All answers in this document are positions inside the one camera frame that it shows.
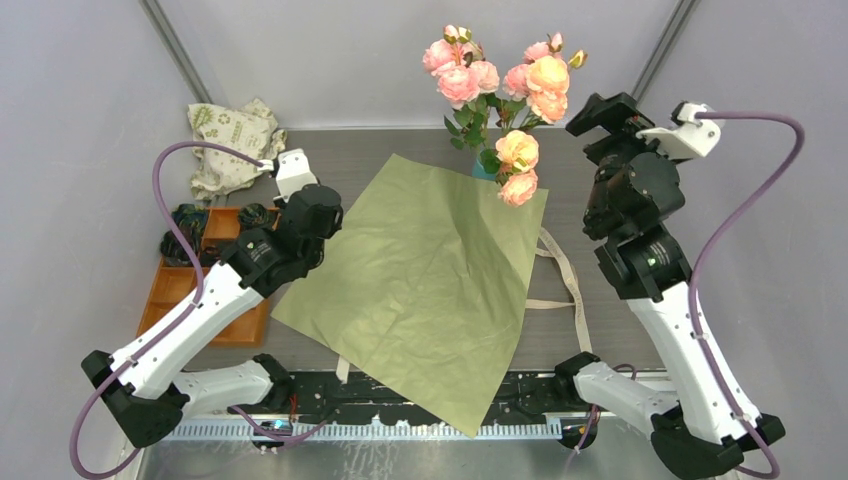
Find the peach rose stem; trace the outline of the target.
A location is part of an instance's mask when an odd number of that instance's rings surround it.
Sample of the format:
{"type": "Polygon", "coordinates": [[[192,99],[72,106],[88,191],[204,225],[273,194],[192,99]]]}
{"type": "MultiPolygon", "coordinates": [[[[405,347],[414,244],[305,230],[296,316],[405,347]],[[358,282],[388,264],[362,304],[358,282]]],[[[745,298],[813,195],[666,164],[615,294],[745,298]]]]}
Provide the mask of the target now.
{"type": "Polygon", "coordinates": [[[568,109],[571,71],[580,69],[587,59],[585,50],[577,50],[567,59],[550,54],[528,64],[524,83],[531,113],[548,125],[562,120],[568,109]]]}
{"type": "Polygon", "coordinates": [[[524,205],[534,196],[539,159],[537,140],[521,130],[510,131],[495,142],[494,148],[486,148],[479,155],[484,171],[494,174],[500,186],[498,197],[513,207],[524,205]]]}

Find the green wrapping paper sheet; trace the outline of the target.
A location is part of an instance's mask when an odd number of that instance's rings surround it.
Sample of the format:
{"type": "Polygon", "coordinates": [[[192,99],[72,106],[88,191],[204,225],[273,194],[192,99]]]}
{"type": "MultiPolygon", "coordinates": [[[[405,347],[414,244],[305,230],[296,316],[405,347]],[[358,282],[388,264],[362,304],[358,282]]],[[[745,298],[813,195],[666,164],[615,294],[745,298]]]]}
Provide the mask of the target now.
{"type": "Polygon", "coordinates": [[[391,156],[277,321],[474,437],[512,362],[548,193],[391,156]]]}

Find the beige satin ribbon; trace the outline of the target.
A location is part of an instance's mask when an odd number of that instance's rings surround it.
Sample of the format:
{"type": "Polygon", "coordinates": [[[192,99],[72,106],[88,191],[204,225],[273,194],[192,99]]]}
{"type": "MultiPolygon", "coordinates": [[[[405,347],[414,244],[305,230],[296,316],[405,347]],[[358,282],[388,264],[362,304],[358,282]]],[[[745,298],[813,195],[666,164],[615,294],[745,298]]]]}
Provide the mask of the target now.
{"type": "Polygon", "coordinates": [[[525,303],[525,308],[527,310],[555,310],[571,307],[573,309],[574,327],[578,345],[584,350],[591,351],[592,345],[585,315],[585,303],[579,288],[576,270],[562,248],[544,227],[540,228],[538,242],[541,244],[541,247],[536,247],[535,255],[537,257],[551,259],[556,265],[560,281],[567,292],[569,300],[528,299],[525,303]]]}

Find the pink rose stem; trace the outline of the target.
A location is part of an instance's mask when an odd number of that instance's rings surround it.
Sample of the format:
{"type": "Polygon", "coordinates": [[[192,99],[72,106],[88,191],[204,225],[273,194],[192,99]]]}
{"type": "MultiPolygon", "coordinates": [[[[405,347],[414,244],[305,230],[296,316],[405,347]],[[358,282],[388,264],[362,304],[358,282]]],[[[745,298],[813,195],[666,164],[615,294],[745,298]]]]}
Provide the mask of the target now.
{"type": "Polygon", "coordinates": [[[460,37],[433,42],[424,51],[422,66],[453,110],[453,119],[445,118],[451,143],[479,153],[488,122],[486,96],[500,85],[497,68],[484,58],[480,44],[460,37]]]}
{"type": "Polygon", "coordinates": [[[439,92],[453,110],[446,127],[456,148],[467,147],[479,159],[480,153],[489,148],[492,113],[500,101],[496,95],[500,77],[468,28],[447,25],[443,40],[452,54],[437,82],[439,92]]]}
{"type": "MultiPolygon", "coordinates": [[[[563,58],[563,46],[564,38],[560,32],[549,35],[546,41],[536,42],[526,48],[523,54],[523,62],[507,72],[503,80],[503,90],[509,97],[509,101],[503,107],[504,118],[502,119],[502,128],[504,130],[513,129],[517,112],[523,108],[528,108],[526,104],[527,89],[524,83],[524,73],[527,65],[540,57],[550,54],[556,54],[563,58]]],[[[521,122],[519,129],[527,131],[540,124],[545,123],[533,115],[529,109],[527,118],[521,122]]]]}

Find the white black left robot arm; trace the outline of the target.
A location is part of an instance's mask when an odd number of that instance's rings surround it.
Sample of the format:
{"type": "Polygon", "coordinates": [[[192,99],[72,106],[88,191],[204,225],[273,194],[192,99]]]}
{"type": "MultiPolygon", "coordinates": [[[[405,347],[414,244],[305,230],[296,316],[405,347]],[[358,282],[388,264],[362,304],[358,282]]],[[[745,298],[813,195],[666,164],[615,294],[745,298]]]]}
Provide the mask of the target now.
{"type": "Polygon", "coordinates": [[[241,232],[196,288],[142,336],[120,351],[93,351],[83,360],[83,371],[134,447],[159,442],[196,415],[289,408],[293,381],[271,355],[217,370],[184,368],[234,320],[317,268],[342,218],[334,189],[304,186],[285,202],[275,227],[241,232]]]}

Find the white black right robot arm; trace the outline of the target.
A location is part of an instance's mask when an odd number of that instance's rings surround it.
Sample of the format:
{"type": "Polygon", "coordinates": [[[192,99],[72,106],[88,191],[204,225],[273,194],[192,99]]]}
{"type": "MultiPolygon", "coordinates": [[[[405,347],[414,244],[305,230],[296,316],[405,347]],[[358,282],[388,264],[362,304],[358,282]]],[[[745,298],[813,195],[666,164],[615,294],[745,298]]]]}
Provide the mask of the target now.
{"type": "Polygon", "coordinates": [[[712,151],[724,116],[683,102],[672,118],[673,128],[658,127],[629,94],[593,94],[566,129],[605,131],[584,149],[596,173],[583,230],[598,242],[601,272],[647,331],[675,392],[628,379],[588,349],[557,365],[552,384],[565,409],[609,411],[642,432],[676,477],[706,479],[741,470],[748,452],[768,453],[786,430],[736,381],[700,306],[701,267],[665,227],[685,203],[679,165],[712,151]]]}

